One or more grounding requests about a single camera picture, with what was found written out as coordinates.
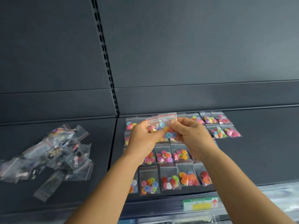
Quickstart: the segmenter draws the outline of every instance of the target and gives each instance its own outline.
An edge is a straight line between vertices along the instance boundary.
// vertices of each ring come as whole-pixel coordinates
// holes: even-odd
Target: price label
[[[184,211],[202,211],[218,207],[219,197],[203,197],[197,199],[183,200]]]

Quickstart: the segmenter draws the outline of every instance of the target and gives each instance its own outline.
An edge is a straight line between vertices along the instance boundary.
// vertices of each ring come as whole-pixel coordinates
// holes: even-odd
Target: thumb
[[[160,140],[161,138],[163,138],[165,133],[166,132],[164,130],[158,130],[158,131],[155,131],[154,133],[152,133],[152,136],[153,136],[155,142]]]
[[[184,126],[178,121],[174,121],[174,120],[170,121],[170,127],[173,128],[175,131],[179,132],[183,136],[188,134],[188,127]]]

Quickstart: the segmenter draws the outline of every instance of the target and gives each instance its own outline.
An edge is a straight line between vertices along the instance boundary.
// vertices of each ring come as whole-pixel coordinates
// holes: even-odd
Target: red arrow
[[[213,200],[212,204],[215,207],[215,204],[218,203],[216,199]]]

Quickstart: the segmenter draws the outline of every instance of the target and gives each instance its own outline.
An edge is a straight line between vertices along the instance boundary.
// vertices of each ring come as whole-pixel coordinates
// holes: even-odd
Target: green label
[[[218,201],[217,196],[183,200],[183,208],[184,211],[210,210],[218,207]]]

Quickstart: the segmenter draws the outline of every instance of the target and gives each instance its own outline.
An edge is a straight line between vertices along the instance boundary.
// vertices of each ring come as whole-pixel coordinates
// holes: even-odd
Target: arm
[[[171,127],[192,156],[203,162],[233,223],[294,223],[215,145],[202,124],[178,118]]]
[[[138,166],[164,134],[163,130],[149,133],[145,121],[136,125],[132,129],[124,154],[65,223],[117,223]]]

